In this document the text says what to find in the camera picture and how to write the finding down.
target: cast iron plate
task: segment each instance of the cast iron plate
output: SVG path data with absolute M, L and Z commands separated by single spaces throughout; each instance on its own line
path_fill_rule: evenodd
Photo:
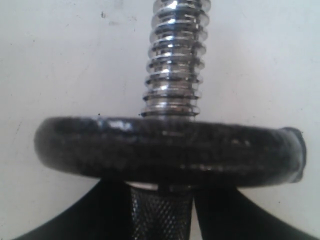
M 294 128 L 132 118 L 49 118 L 35 134 L 48 167 L 142 183 L 263 186 L 297 182 L 306 147 Z

